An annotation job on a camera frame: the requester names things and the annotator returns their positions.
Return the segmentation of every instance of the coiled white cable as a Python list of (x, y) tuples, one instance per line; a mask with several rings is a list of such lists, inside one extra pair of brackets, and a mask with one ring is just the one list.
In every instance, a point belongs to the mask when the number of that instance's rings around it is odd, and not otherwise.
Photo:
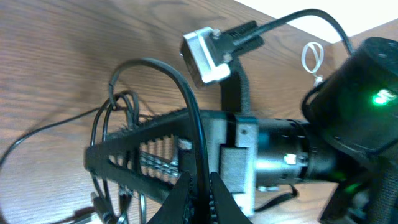
[[(319, 48), (319, 51), (320, 51), (319, 55), (318, 55), (318, 52), (317, 52), (315, 46), (318, 46), (318, 48)], [(307, 67), (307, 63), (305, 60), (305, 56), (307, 55), (307, 50), (309, 47), (312, 49), (312, 52), (315, 57), (315, 67), (312, 70), (310, 70)], [(317, 71), (319, 70), (319, 68), (321, 67), (321, 64), (323, 62), (323, 56), (324, 56), (323, 55), (323, 47), (322, 47), (322, 45), (320, 45), (319, 43), (316, 43), (316, 42), (307, 43), (303, 48), (303, 53), (301, 54), (301, 63), (303, 64), (304, 69), (306, 69), (307, 72), (311, 73), (315, 77), (315, 81), (313, 84), (314, 86), (317, 86), (317, 85), (319, 85), (319, 83), (323, 82), (323, 76), (317, 75)]]

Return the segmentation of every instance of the black cylinder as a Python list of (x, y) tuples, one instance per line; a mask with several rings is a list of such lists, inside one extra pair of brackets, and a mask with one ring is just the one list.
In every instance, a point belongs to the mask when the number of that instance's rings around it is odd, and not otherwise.
[(324, 84), (307, 119), (333, 147), (378, 154), (398, 141), (398, 42), (365, 40)]
[(320, 139), (306, 121), (259, 120), (257, 185), (341, 182), (357, 167), (352, 158)]

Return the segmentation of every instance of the wooden table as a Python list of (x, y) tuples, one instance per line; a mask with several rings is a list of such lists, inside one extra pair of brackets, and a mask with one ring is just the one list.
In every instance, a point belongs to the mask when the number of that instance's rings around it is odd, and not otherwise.
[[(163, 60), (193, 84), (178, 54), (183, 34), (205, 26), (225, 30), (253, 19), (260, 24), (272, 20), (229, 0), (3, 0), (0, 10), (0, 153), (27, 130), (102, 104), (111, 71), (127, 59)], [(264, 47), (242, 57), (252, 108), (262, 118), (300, 119), (300, 101), (313, 83), (301, 65), (302, 47), (309, 41), (326, 43), (291, 26), (264, 38)], [(326, 54), (322, 72), (332, 69)], [(159, 72), (137, 67), (121, 80), (118, 90), (132, 88), (158, 113), (184, 106), (176, 86)], [(217, 85), (193, 89), (201, 108), (220, 108)], [(0, 223), (53, 223), (91, 206), (93, 185), (83, 168), (83, 150), (92, 121), (89, 116), (44, 131), (11, 154), (0, 175)], [(115, 116), (112, 128), (122, 121)], [(252, 221), (316, 223), (334, 186), (299, 185), (299, 199)], [(256, 204), (279, 193), (258, 193)], [(150, 218), (159, 205), (148, 203)], [(136, 211), (137, 200), (131, 223), (137, 223)]]

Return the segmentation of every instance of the white wall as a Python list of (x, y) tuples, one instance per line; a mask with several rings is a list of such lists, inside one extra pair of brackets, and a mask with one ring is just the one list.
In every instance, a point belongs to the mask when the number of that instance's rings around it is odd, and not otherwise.
[[(356, 35), (398, 18), (398, 0), (236, 1), (274, 18), (280, 18), (302, 9), (321, 9), (333, 16), (348, 36)], [(341, 40), (329, 23), (315, 16), (296, 19), (289, 24), (330, 43)]]

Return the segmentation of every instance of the black strap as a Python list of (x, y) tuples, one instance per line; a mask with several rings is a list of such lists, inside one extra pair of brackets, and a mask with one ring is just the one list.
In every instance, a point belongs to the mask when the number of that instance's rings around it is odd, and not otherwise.
[(261, 207), (255, 208), (254, 211), (255, 212), (263, 212), (269, 208), (272, 208), (273, 206), (276, 206), (280, 203), (284, 203), (284, 202), (287, 202), (288, 200), (292, 200), (293, 198), (298, 197), (299, 196), (298, 190), (293, 185), (290, 185), (290, 187), (292, 188), (292, 193), (284, 193), (284, 194), (272, 199), (271, 201), (267, 202), (266, 204), (261, 205)]

